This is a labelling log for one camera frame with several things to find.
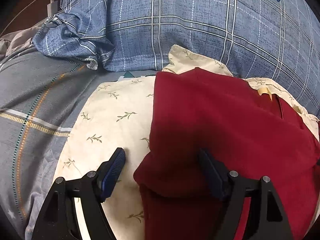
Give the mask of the red fleece garment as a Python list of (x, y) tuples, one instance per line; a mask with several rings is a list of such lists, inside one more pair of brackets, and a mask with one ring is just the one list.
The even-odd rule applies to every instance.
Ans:
[(247, 81), (195, 68), (156, 75), (150, 152), (134, 172), (146, 239), (212, 239), (221, 202), (199, 166), (207, 150), (241, 176), (270, 177), (294, 239), (319, 197), (319, 142), (297, 112)]

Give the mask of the cream leaf-print pillow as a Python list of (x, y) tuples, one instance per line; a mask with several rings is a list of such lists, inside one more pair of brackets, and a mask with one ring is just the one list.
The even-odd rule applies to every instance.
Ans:
[[(162, 71), (182, 74), (195, 67), (233, 76), (220, 61), (195, 54), (178, 45), (169, 51), (169, 64)], [(126, 164), (110, 198), (102, 204), (117, 239), (144, 239), (143, 205), (133, 172), (149, 152), (155, 76), (124, 78), (101, 83), (88, 98), (60, 154), (54, 179), (82, 178), (108, 161), (115, 149), (126, 152)], [(277, 94), (302, 118), (319, 141), (319, 118), (281, 85), (266, 77), (244, 79), (259, 95)]]

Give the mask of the grey patterned bed sheet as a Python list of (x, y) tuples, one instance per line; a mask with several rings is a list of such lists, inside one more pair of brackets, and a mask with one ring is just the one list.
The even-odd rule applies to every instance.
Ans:
[(91, 70), (37, 51), (1, 66), (1, 209), (21, 239), (31, 239), (67, 138), (101, 83), (155, 76), (151, 70)]

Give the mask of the grey crumpled cloth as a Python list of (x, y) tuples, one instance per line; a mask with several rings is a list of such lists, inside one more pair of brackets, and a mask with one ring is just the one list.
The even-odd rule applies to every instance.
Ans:
[(38, 22), (37, 24), (28, 29), (18, 30), (2, 36), (1, 60), (11, 55), (15, 51), (21, 48), (27, 48), (27, 46), (31, 45), (34, 35), (40, 30), (40, 27), (44, 24), (46, 20), (47, 18)]

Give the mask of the blue plaid pillow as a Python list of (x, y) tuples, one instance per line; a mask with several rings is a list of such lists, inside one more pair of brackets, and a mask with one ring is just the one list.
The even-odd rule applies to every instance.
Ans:
[(307, 0), (60, 0), (33, 44), (110, 72), (162, 70), (179, 45), (267, 77), (319, 115), (319, 16)]

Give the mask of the white phone charger plug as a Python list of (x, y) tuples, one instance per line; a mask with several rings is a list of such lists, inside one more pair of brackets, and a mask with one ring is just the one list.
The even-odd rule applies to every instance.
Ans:
[(57, 1), (50, 0), (50, 3), (47, 5), (47, 15), (48, 17), (53, 16), (57, 13)]

